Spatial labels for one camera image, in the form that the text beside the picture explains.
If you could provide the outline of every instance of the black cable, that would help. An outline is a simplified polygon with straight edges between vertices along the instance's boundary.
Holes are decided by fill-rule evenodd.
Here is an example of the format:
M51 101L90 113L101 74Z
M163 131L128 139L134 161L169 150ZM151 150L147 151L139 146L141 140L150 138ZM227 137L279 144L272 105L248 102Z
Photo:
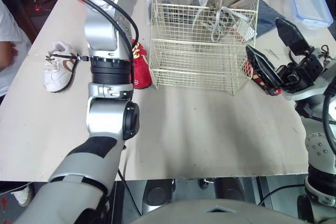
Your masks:
M261 199L260 203L258 204L259 206L264 203L264 201L271 196L272 194L275 194L277 191L280 191L282 189L286 189L286 188L293 188L293 187L303 187L305 186L304 184L297 184L297 185L289 185L289 186L281 186L273 191L271 191L269 194L267 194L264 198Z
M125 12L119 5L117 5L115 2L111 1L111 0L103 0L105 1L107 4L113 6L116 10L118 10L133 26L134 31L135 31L135 40L134 43L132 44L132 47L135 47L136 44L138 43L139 40L139 30L137 25L135 24L135 22L133 21L133 19L130 17L130 15L127 14L127 12Z
M322 120L323 120L323 129L325 133L325 137L330 145L332 152L336 155L336 142L333 140L333 134L331 132L329 126L329 104L331 101L332 95L325 94L324 102L323 102L323 110L322 110Z
M121 172L120 172L119 169L118 169L118 175L119 175L121 181L123 182L123 184L124 184L124 186L125 186L125 188L126 188L126 191L127 191L128 195L130 196L130 199L131 199L131 202L132 202L133 207L135 208L135 211L137 212L137 214L138 214L139 216L141 216L142 214L140 213L138 207L137 207L136 204L135 204L135 201L134 201L134 198L133 198L133 196L132 196L132 194L131 194L130 188L128 187L128 185L127 185L127 183L126 183L126 181L125 181L124 177L122 176L122 174L121 174Z
M318 118L317 116L309 116L310 119L313 119L315 121L323 122L322 118ZM336 125L336 121L329 120L329 124Z
M95 9L96 11L98 11L101 15L103 15L115 28L116 30L119 32L122 40L124 41L128 51L129 51L129 55L130 55L130 61L131 61L131 80L132 80L132 84L134 84L134 59L133 59L133 52L132 52L132 47L131 44L129 43L126 34L124 33L124 31L121 29L121 27L117 24L117 22L110 16L108 15L102 8L100 8L98 5L96 5L94 2L90 1L90 0L82 0L84 3L86 3L87 5L91 6L93 9Z

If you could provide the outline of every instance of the gray cloth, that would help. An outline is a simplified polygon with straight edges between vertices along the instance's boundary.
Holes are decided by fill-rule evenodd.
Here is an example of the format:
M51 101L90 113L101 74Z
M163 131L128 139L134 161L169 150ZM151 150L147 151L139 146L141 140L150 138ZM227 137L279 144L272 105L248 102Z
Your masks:
M275 19L285 18L263 0L259 0L257 38L275 28Z

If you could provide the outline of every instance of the white sneaker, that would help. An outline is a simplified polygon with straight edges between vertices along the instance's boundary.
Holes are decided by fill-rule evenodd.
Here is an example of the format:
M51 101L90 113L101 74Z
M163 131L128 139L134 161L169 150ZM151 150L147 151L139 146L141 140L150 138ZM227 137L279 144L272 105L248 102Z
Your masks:
M25 189L21 191L13 191L10 194L14 195L20 206L26 207L34 197L34 188L32 185L28 185Z
M76 51L68 44L57 41L52 51L46 55L44 64L44 88L49 92L61 92L67 89L73 80L78 60L54 57L52 54L76 56Z

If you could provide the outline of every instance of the blue container lid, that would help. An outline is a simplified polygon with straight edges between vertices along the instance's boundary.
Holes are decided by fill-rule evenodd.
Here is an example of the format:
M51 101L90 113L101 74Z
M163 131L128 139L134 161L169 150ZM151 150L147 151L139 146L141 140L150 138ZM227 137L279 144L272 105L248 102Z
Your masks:
M303 23L315 23L318 26L328 27L333 18L327 6L326 0L291 0L296 17Z

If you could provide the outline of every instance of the red shoe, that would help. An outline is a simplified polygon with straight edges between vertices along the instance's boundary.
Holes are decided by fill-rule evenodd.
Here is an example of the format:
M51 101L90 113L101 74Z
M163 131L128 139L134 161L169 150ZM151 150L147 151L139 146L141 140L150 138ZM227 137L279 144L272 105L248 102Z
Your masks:
M132 49L134 57L134 88L145 89L152 84L151 74L149 73L147 52L138 42Z

